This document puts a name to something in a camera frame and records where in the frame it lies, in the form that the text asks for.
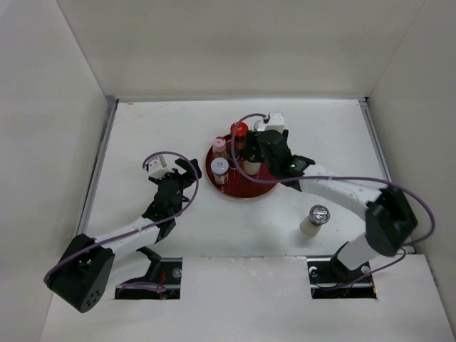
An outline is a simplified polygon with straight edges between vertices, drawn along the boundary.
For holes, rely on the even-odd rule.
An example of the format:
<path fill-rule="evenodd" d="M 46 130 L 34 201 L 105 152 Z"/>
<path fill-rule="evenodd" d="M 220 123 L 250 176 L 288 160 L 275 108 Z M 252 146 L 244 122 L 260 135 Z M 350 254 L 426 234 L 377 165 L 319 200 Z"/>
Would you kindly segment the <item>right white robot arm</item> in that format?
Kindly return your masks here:
<path fill-rule="evenodd" d="M 332 277 L 348 281 L 367 261 L 394 256 L 418 225 L 403 191 L 391 184 L 377 189 L 332 175 L 314 160 L 292 154 L 287 138 L 286 131 L 247 132 L 244 161 L 264 163 L 282 185 L 334 202 L 366 225 L 364 233 L 333 255 Z"/>

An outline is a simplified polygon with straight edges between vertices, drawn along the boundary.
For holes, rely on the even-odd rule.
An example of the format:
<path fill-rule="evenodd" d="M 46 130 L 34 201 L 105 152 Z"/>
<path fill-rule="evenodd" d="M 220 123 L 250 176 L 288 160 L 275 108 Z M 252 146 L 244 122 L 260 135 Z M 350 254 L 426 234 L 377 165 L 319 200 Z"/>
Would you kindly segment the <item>silver-lid glass bottle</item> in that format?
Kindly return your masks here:
<path fill-rule="evenodd" d="M 264 132 L 268 130 L 268 121 L 261 119 L 255 122 L 253 131 L 254 132 Z"/>

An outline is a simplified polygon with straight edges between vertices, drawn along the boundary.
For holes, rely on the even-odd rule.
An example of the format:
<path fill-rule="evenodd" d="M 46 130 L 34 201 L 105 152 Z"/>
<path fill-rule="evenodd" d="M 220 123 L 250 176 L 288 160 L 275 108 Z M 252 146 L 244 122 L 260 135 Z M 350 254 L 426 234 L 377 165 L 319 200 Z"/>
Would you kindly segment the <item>white-lid dark jam jar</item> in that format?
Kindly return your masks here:
<path fill-rule="evenodd" d="M 228 180 L 229 163 L 223 157 L 213 159 L 210 164 L 214 182 L 217 185 L 224 185 Z"/>

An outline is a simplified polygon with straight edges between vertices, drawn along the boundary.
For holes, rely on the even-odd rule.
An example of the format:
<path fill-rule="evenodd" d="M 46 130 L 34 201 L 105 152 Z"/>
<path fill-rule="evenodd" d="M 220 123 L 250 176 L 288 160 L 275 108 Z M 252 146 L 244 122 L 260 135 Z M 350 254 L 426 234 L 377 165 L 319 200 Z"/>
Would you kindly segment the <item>black-cap white sauce bottle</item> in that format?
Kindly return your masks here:
<path fill-rule="evenodd" d="M 248 175 L 257 175 L 261 167 L 261 151 L 255 138 L 246 138 L 243 149 L 243 170 Z"/>

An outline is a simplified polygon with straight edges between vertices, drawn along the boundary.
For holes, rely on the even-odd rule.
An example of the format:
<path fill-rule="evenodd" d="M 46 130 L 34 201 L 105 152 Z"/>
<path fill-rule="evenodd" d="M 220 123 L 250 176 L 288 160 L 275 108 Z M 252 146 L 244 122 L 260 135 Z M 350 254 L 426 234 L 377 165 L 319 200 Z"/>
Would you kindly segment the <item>red-lid chili sauce jar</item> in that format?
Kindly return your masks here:
<path fill-rule="evenodd" d="M 230 127 L 230 133 L 234 136 L 234 146 L 238 150 L 242 150 L 245 146 L 245 139 L 249 127 L 246 123 L 240 123 L 239 127 L 236 129 L 237 123 L 232 123 Z"/>

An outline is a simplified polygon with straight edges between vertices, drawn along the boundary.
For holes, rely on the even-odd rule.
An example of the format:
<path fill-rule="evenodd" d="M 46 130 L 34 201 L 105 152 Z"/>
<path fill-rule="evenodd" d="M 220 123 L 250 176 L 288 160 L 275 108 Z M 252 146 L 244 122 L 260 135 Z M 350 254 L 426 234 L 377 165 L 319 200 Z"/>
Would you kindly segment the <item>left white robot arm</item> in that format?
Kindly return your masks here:
<path fill-rule="evenodd" d="M 157 185 L 145 212 L 133 223 L 109 234 L 75 236 L 57 265 L 44 276 L 47 288 L 78 312 L 90 311 L 99 302 L 117 261 L 161 242 L 174 229 L 176 218 L 194 201 L 184 191 L 199 187 L 202 172 L 198 161 L 175 153 L 176 167 L 169 169 L 163 156 L 155 153 L 142 164 L 149 181 Z"/>

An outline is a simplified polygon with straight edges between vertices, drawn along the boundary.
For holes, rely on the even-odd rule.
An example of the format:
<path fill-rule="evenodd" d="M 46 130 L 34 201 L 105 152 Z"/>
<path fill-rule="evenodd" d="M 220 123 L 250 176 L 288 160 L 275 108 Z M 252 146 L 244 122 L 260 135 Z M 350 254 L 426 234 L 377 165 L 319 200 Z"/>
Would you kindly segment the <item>pink-cap spice bottle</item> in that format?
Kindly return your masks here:
<path fill-rule="evenodd" d="M 227 142 L 223 137 L 216 137 L 212 143 L 212 159 L 227 159 Z"/>

